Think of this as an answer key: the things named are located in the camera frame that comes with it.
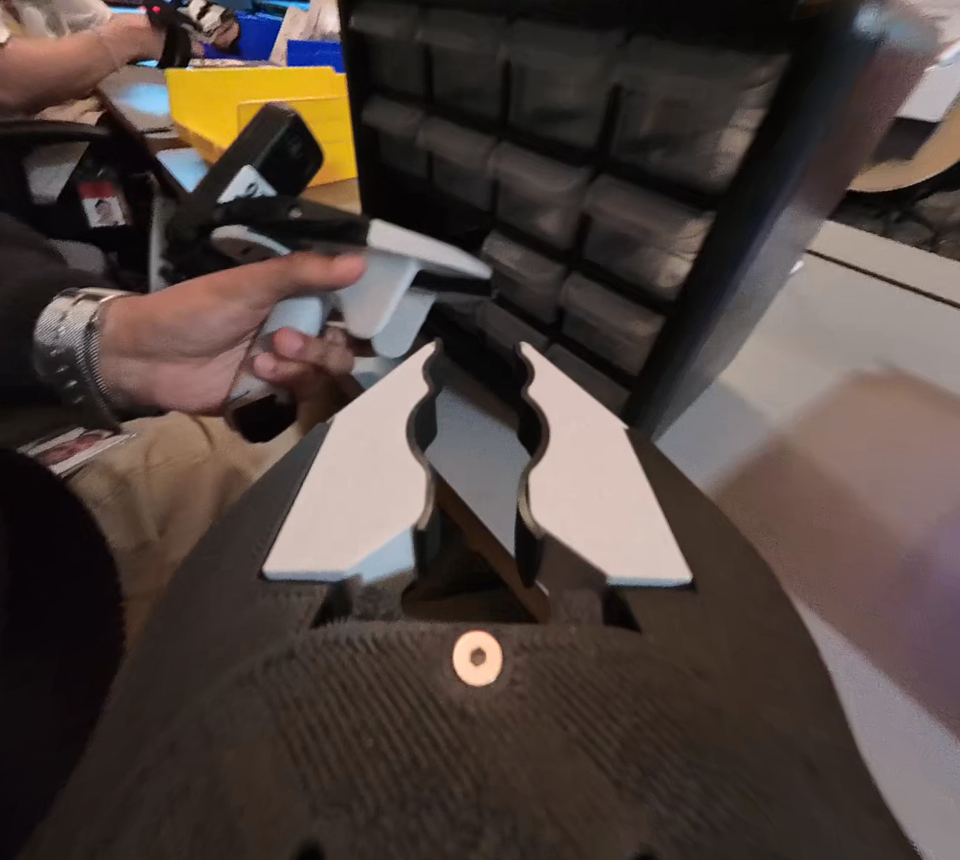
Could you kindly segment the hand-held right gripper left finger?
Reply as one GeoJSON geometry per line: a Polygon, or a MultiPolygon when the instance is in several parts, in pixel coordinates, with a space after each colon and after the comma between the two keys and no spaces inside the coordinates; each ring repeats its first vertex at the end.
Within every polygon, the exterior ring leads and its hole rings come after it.
{"type": "Polygon", "coordinates": [[[330,421],[262,565],[269,581],[383,581],[419,567],[436,514],[426,449],[437,434],[426,343],[330,421]]]}

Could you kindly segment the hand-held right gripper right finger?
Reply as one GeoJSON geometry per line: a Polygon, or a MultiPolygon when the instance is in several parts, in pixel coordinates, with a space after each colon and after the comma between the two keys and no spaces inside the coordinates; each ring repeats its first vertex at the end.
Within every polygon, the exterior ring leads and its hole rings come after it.
{"type": "Polygon", "coordinates": [[[681,589],[692,570],[626,425],[527,341],[514,349],[513,551],[525,587],[681,589]]]}

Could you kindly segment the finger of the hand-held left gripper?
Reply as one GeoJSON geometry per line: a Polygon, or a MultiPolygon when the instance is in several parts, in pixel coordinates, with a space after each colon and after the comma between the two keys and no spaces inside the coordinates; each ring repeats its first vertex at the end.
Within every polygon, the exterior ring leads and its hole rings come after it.
{"type": "Polygon", "coordinates": [[[492,269],[462,249],[380,218],[366,228],[366,268],[360,279],[340,290],[345,331],[372,340],[389,323],[416,275],[489,284],[492,269]]]}
{"type": "Polygon", "coordinates": [[[405,357],[436,299],[433,290],[406,290],[385,326],[370,340],[373,353],[391,360],[405,357]]]}

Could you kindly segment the rows of small cabinet drawers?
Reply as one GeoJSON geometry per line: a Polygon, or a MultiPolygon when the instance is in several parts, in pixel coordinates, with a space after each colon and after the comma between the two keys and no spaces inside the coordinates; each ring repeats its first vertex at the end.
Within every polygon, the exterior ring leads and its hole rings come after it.
{"type": "Polygon", "coordinates": [[[410,0],[347,29],[366,211],[492,269],[442,337],[485,380],[528,342],[623,418],[787,55],[410,0]]]}

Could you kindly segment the black drawer cabinet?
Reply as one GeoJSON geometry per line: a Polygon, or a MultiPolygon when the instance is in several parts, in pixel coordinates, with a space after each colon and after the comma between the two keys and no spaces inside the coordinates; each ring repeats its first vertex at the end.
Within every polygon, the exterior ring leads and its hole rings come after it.
{"type": "MultiPolygon", "coordinates": [[[[347,43],[357,0],[338,0],[347,43]]],[[[622,417],[664,432],[733,361],[934,60],[934,23],[906,0],[410,0],[455,10],[622,24],[787,63],[622,417]]]]}

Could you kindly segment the person's left forearm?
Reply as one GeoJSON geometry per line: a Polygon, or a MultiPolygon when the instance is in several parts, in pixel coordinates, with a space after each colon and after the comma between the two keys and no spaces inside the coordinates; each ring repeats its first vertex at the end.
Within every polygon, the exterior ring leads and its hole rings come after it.
{"type": "Polygon", "coordinates": [[[34,331],[42,311],[66,289],[97,280],[66,263],[39,233],[1,215],[1,404],[52,401],[34,365],[34,331]]]}

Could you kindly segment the grey desk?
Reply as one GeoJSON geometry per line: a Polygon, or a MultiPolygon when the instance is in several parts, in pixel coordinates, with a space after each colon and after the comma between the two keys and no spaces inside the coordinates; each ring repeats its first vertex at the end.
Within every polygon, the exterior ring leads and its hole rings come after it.
{"type": "Polygon", "coordinates": [[[924,858],[958,858],[958,265],[826,223],[659,451],[762,554],[924,858]]]}

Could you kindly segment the person's left hand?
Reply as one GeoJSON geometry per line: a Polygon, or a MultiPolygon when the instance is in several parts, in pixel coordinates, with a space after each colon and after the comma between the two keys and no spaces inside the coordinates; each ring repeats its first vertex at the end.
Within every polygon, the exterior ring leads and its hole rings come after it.
{"type": "Polygon", "coordinates": [[[120,407],[222,415],[251,344],[275,307],[353,285],[363,256],[295,252],[107,302],[98,369],[120,407]]]}

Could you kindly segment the yellow plastic bin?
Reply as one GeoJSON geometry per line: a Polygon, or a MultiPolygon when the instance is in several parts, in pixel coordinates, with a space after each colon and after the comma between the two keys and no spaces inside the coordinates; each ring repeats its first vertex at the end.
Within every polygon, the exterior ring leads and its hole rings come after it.
{"type": "Polygon", "coordinates": [[[267,103],[294,110],[318,142],[323,161],[310,182],[357,178],[347,77],[330,66],[206,66],[165,74],[180,139],[207,165],[234,143],[267,103]]]}

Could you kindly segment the blue plastic bin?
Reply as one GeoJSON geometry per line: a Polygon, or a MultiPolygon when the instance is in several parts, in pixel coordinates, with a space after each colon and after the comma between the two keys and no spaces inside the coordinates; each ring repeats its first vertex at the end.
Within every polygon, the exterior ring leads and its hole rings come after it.
{"type": "Polygon", "coordinates": [[[342,45],[336,40],[289,39],[286,44],[286,63],[289,67],[328,67],[337,74],[345,74],[342,45]]]}

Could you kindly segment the person's beige pants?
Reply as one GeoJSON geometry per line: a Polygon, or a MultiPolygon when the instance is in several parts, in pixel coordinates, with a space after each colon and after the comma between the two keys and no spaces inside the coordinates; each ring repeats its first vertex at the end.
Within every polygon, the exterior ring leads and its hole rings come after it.
{"type": "Polygon", "coordinates": [[[177,569],[222,514],[330,410],[311,401],[292,425],[247,441],[220,417],[180,412],[136,419],[136,439],[60,478],[101,528],[124,597],[133,648],[177,569]]]}

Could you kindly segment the ID badge card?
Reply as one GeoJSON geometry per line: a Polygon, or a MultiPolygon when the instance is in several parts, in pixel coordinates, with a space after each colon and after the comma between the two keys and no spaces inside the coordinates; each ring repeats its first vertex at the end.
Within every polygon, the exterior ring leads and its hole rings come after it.
{"type": "Polygon", "coordinates": [[[64,478],[96,457],[136,438],[134,432],[75,427],[24,444],[16,452],[40,464],[55,477],[64,478]]]}
{"type": "Polygon", "coordinates": [[[90,230],[115,230],[131,225],[126,197],[113,181],[79,181],[77,192],[90,230]]]}

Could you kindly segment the black office chair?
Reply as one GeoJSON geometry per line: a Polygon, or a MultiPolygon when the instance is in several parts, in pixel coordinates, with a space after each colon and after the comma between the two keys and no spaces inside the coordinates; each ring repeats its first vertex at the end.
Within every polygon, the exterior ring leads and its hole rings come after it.
{"type": "Polygon", "coordinates": [[[1,209],[55,247],[67,265],[97,282],[152,292],[167,285],[165,228],[176,198],[146,146],[105,123],[2,121],[1,209]],[[90,229],[77,183],[112,181],[130,226],[90,229]]]}

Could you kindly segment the silver wristwatch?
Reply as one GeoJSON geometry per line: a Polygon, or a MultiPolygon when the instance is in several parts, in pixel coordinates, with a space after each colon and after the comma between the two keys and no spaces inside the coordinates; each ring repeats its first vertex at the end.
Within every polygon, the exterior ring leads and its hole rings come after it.
{"type": "Polygon", "coordinates": [[[123,419],[100,370],[103,314],[132,293],[99,287],[59,292],[41,311],[32,331],[32,363],[38,379],[89,429],[118,433],[123,419]]]}

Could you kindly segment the person's dark knit sweater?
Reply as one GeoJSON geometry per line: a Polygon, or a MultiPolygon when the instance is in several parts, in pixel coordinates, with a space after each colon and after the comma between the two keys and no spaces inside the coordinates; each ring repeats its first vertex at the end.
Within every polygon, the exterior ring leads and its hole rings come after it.
{"type": "Polygon", "coordinates": [[[1,857],[15,858],[84,754],[124,656],[121,584],[77,496],[1,453],[1,857]]]}

